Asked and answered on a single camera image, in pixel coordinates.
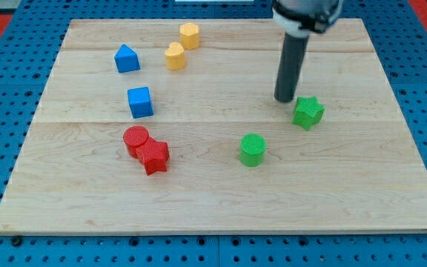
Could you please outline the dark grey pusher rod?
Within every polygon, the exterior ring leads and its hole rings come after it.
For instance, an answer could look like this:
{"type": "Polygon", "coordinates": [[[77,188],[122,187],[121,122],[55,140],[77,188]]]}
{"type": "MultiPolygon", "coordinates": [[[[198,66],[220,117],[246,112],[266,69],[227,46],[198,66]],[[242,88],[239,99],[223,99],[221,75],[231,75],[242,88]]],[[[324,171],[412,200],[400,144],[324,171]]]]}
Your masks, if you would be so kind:
{"type": "Polygon", "coordinates": [[[308,37],[297,38],[285,33],[274,90],[274,98],[278,102],[293,100],[307,44],[308,37]]]}

